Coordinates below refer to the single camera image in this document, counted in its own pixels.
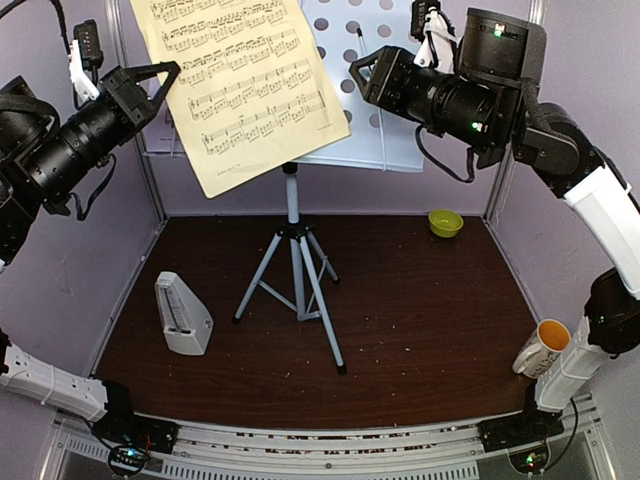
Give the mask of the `white folding music stand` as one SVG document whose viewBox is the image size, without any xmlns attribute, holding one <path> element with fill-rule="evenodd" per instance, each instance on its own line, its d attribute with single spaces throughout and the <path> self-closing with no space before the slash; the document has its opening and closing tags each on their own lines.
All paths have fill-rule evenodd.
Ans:
<svg viewBox="0 0 640 480">
<path fill-rule="evenodd" d="M 339 373 L 346 370 L 328 307 L 324 277 L 334 277 L 327 255 L 319 251 L 304 215 L 367 213 L 377 191 L 367 184 L 373 173 L 418 173 L 423 168 L 410 144 L 390 138 L 395 121 L 361 99 L 348 68 L 354 59 L 382 42 L 406 43 L 409 5 L 405 1 L 296 1 L 312 31 L 351 133 L 348 137 L 288 161 L 214 198 L 204 195 L 186 155 L 143 156 L 151 162 L 163 211 L 169 217 L 237 216 L 230 247 L 222 260 L 199 260 L 220 279 L 231 304 L 225 319 L 238 323 L 278 251 L 289 258 L 285 275 L 294 295 L 283 304 L 289 320 L 320 320 L 321 340 Z"/>
</svg>

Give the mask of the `yellow sheet music page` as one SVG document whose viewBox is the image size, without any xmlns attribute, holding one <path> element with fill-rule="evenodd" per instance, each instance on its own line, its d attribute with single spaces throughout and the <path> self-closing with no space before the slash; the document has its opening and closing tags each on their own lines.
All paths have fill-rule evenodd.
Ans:
<svg viewBox="0 0 640 480">
<path fill-rule="evenodd" d="M 214 198 L 348 137 L 351 129 L 296 1 L 134 1 L 204 195 Z"/>
</svg>

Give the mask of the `white metronome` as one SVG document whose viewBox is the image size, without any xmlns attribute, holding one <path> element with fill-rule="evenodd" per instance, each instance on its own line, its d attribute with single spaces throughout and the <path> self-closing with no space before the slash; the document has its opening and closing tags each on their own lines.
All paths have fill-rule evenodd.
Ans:
<svg viewBox="0 0 640 480">
<path fill-rule="evenodd" d="M 206 306 L 171 271 L 158 275 L 155 294 L 168 348 L 180 355 L 203 356 L 214 329 L 214 319 Z"/>
</svg>

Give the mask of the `purple sheet music page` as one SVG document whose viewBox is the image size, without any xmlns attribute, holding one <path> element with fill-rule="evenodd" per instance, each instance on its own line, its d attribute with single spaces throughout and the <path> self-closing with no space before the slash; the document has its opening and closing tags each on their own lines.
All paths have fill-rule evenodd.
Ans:
<svg viewBox="0 0 640 480">
<path fill-rule="evenodd" d="M 153 154 L 184 154 L 185 149 L 175 127 L 173 117 L 166 103 L 163 103 L 156 117 L 143 129 L 146 151 Z"/>
</svg>

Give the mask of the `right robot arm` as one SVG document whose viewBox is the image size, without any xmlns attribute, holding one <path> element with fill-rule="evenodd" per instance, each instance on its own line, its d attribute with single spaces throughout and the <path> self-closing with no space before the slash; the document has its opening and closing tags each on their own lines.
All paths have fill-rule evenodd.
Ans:
<svg viewBox="0 0 640 480">
<path fill-rule="evenodd" d="M 519 440 L 535 440 L 610 356 L 639 343 L 639 207 L 614 163 L 559 105 L 538 99 L 547 35 L 509 15 L 471 8 L 456 38 L 436 1 L 412 5 L 412 53 L 384 46 L 351 63 L 363 100 L 467 145 L 469 172 L 506 155 L 529 166 L 589 228 L 612 261 L 592 284 L 569 347 L 535 382 L 513 419 Z"/>
</svg>

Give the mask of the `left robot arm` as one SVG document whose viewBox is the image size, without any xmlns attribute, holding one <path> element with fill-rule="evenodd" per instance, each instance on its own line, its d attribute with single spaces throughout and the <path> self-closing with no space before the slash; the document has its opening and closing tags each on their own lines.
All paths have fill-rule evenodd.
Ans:
<svg viewBox="0 0 640 480">
<path fill-rule="evenodd" d="M 159 113 L 181 72 L 174 62 L 123 68 L 104 77 L 97 25 L 85 21 L 67 30 L 60 2 L 54 2 L 69 61 L 76 111 L 66 122 L 17 76 L 1 89 L 1 265 L 24 245 L 41 210 L 86 219 L 107 186 L 102 181 L 87 201 L 74 189 L 93 168 L 114 167 L 113 150 L 133 139 Z M 135 414 L 130 392 L 108 380 L 79 377 L 28 355 L 1 336 L 4 388 L 53 405 L 85 420 L 94 434 L 133 444 L 154 431 Z"/>
</svg>

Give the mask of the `green bowl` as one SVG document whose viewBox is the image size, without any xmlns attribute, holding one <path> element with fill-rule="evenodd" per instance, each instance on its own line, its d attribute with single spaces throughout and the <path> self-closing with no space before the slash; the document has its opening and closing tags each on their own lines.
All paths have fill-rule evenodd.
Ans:
<svg viewBox="0 0 640 480">
<path fill-rule="evenodd" d="M 441 238 L 455 237 L 464 226 L 464 220 L 460 215 L 446 209 L 431 211 L 428 221 L 431 232 Z"/>
</svg>

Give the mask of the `white mug orange inside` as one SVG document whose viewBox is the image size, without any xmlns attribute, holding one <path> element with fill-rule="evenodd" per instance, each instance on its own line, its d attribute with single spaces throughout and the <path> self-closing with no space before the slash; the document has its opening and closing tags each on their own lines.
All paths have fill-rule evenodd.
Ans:
<svg viewBox="0 0 640 480">
<path fill-rule="evenodd" d="M 571 334 L 563 323 L 555 319 L 542 320 L 516 356 L 512 371 L 530 379 L 539 378 L 551 368 L 570 341 Z"/>
</svg>

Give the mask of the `aluminium front rail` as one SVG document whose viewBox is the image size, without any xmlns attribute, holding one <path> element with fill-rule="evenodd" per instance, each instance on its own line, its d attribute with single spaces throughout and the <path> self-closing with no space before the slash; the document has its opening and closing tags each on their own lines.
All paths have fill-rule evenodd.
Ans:
<svg viewBox="0 0 640 480">
<path fill-rule="evenodd" d="M 616 479 L 589 395 L 561 416 L 562 432 L 489 447 L 478 420 L 348 430 L 279 430 L 181 421 L 170 452 L 127 479 Z"/>
</svg>

